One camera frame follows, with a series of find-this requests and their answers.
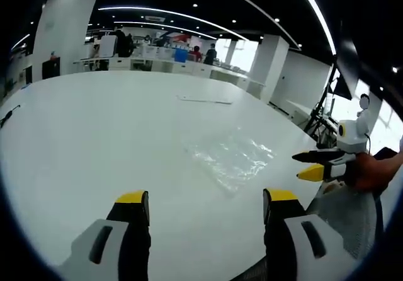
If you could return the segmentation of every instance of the window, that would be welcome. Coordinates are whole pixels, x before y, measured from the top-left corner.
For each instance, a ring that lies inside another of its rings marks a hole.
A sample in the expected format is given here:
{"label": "window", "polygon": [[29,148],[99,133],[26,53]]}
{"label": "window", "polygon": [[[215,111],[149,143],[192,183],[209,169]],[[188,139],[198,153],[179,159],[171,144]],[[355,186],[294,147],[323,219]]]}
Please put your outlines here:
{"label": "window", "polygon": [[229,38],[219,38],[217,40],[217,43],[215,44],[215,50],[217,51],[217,58],[221,62],[225,62],[225,58],[227,57],[227,52],[230,44],[231,39]]}
{"label": "window", "polygon": [[382,102],[377,122],[371,133],[371,153],[376,154],[383,147],[396,152],[400,150],[400,138],[403,135],[403,122],[386,102]]}
{"label": "window", "polygon": [[252,68],[258,45],[258,42],[250,40],[238,40],[230,64],[249,72]]}
{"label": "window", "polygon": [[[331,88],[334,89],[336,84],[333,82]],[[362,80],[358,80],[352,100],[334,95],[334,107],[332,117],[337,120],[355,120],[357,113],[361,111],[360,97],[362,94],[369,95],[370,87]]]}

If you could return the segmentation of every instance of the office desk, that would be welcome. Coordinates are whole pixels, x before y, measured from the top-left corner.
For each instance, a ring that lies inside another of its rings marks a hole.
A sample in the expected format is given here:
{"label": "office desk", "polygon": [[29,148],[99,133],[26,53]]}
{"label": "office desk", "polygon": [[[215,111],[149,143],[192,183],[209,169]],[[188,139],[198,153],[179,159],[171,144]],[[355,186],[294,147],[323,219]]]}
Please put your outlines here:
{"label": "office desk", "polygon": [[301,115],[305,115],[307,118],[310,117],[310,113],[312,109],[307,108],[306,106],[300,105],[299,103],[294,103],[293,101],[287,100],[291,106],[293,106],[294,111],[298,111],[301,113]]}
{"label": "office desk", "polygon": [[[231,105],[178,100],[228,98]],[[293,190],[306,208],[319,183],[295,175],[292,154],[314,141],[285,117],[220,81],[100,71],[31,84],[0,131],[4,186],[39,255],[62,263],[72,241],[123,193],[149,191],[150,280],[230,280],[265,255],[263,188]],[[188,150],[242,130],[273,159],[228,193]]]}
{"label": "office desk", "polygon": [[[184,74],[192,74],[200,77],[205,77],[205,78],[212,78],[212,79],[218,79],[218,80],[223,80],[222,78],[224,77],[233,77],[233,81],[236,81],[238,79],[247,79],[249,81],[252,81],[251,79],[248,78],[247,75],[237,73],[231,70],[227,70],[221,67],[217,66],[210,66],[210,65],[205,65],[199,62],[192,62],[192,61],[186,61],[186,62],[176,62],[174,60],[167,60],[167,59],[157,59],[157,58],[146,58],[146,57],[96,57],[92,59],[81,59],[78,61],[75,61],[74,64],[80,67],[81,64],[85,64],[88,62],[95,62],[97,60],[121,60],[122,62],[130,61],[130,68],[132,69],[132,65],[134,62],[152,62],[152,69],[151,71],[154,72],[165,72],[165,73],[180,73],[181,69],[184,69],[183,73]],[[200,69],[206,69],[206,72],[200,72]]]}

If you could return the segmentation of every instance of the black cable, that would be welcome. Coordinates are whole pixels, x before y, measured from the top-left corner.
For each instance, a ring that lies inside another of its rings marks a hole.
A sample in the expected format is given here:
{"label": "black cable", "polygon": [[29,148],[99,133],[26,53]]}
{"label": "black cable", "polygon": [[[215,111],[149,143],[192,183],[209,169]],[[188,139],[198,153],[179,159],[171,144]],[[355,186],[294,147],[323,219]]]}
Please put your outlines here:
{"label": "black cable", "polygon": [[370,149],[368,150],[368,154],[371,155],[371,138],[368,136],[368,134],[365,134],[366,138],[368,138],[370,142]]}
{"label": "black cable", "polygon": [[13,108],[9,112],[7,112],[6,116],[4,116],[2,119],[0,119],[0,129],[3,127],[3,125],[6,123],[6,121],[9,120],[11,116],[13,116],[13,112],[17,108],[21,108],[21,106],[20,105],[16,106],[15,108]]}

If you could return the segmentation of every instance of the plastic sheet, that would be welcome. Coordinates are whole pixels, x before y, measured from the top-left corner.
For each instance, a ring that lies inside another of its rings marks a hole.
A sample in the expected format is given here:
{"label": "plastic sheet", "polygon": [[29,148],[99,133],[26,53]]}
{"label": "plastic sheet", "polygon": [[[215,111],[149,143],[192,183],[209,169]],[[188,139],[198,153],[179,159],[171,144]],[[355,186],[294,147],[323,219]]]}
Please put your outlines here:
{"label": "plastic sheet", "polygon": [[251,181],[275,157],[240,129],[187,144],[187,151],[230,193]]}

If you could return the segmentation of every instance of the round white table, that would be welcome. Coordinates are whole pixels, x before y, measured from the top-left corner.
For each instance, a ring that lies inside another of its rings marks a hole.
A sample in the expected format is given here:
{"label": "round white table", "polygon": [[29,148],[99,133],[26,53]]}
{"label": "round white table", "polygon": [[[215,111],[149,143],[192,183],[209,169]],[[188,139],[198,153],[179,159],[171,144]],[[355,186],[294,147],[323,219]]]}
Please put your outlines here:
{"label": "round white table", "polygon": [[[232,104],[181,101],[178,96]],[[263,188],[292,190],[306,208],[319,184],[295,175],[291,156],[315,143],[283,115],[238,87],[212,79],[107,71],[47,79],[18,91],[1,116],[4,184],[38,254],[61,264],[71,243],[106,218],[123,193],[149,191],[150,280],[230,280],[265,255]],[[186,152],[242,129],[274,154],[228,194]]]}

